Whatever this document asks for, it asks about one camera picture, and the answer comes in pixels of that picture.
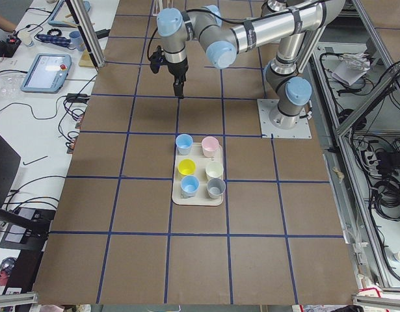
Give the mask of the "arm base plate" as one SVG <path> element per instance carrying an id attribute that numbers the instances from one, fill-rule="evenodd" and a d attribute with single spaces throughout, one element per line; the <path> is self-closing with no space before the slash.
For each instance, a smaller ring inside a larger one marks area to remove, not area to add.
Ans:
<path id="1" fill-rule="evenodd" d="M 261 136 L 263 138 L 311 139 L 309 126 L 311 118 L 310 101 L 300 107 L 297 116 L 283 115 L 278 107 L 278 99 L 258 99 Z"/>

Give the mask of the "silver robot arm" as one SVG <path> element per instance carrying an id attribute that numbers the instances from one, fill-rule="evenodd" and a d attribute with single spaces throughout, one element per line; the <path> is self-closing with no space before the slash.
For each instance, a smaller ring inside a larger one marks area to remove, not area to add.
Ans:
<path id="1" fill-rule="evenodd" d="M 157 73 L 161 66 L 166 66 L 174 76 L 174 95 L 182 99 L 189 69 L 186 42 L 197 39 L 211 65 L 224 69 L 239 54 L 278 40 L 276 56 L 264 70 L 266 81 L 279 98 L 269 120 L 279 129 L 293 129 L 312 94 L 310 83 L 299 77 L 301 68 L 325 27 L 337 18 L 344 4 L 344 1 L 266 1 L 260 17 L 234 21 L 229 29 L 222 28 L 225 19 L 215 5 L 186 11 L 164 8 L 157 15 L 155 30 L 161 45 L 147 54 L 151 71 Z"/>

